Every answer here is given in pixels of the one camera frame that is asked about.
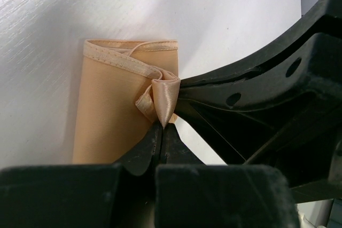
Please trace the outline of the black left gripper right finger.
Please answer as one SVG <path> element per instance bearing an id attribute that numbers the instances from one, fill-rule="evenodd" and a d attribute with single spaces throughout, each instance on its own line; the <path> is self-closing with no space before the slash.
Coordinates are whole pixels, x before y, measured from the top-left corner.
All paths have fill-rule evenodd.
<path id="1" fill-rule="evenodd" d="M 283 174 L 265 165 L 177 164 L 156 169 L 155 227 L 297 227 Z"/>

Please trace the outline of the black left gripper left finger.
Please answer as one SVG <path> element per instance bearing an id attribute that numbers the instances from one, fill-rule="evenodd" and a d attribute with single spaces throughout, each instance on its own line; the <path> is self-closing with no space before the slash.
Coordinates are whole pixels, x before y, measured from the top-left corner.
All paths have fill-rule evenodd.
<path id="1" fill-rule="evenodd" d="M 162 134 L 154 123 L 110 164 L 2 169 L 1 227 L 153 227 Z"/>

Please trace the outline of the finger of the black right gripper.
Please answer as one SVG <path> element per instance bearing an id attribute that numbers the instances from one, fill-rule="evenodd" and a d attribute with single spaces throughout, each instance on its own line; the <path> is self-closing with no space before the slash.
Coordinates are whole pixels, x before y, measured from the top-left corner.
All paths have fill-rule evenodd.
<path id="1" fill-rule="evenodd" d="M 211 72 L 186 78 L 181 81 L 181 89 L 259 76 L 282 63 L 316 33 L 341 38 L 341 0 L 318 0 L 292 27 L 262 49 Z"/>
<path id="2" fill-rule="evenodd" d="M 317 33 L 247 80 L 186 87 L 176 113 L 228 164 L 267 164 L 293 187 L 341 183 L 341 39 Z"/>

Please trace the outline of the beige cloth napkin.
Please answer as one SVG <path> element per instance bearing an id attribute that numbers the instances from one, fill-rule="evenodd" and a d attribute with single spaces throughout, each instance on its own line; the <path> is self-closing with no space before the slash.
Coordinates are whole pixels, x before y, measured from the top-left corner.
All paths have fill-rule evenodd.
<path id="1" fill-rule="evenodd" d="M 175 122 L 180 81 L 176 40 L 86 40 L 73 163 L 112 163 Z"/>

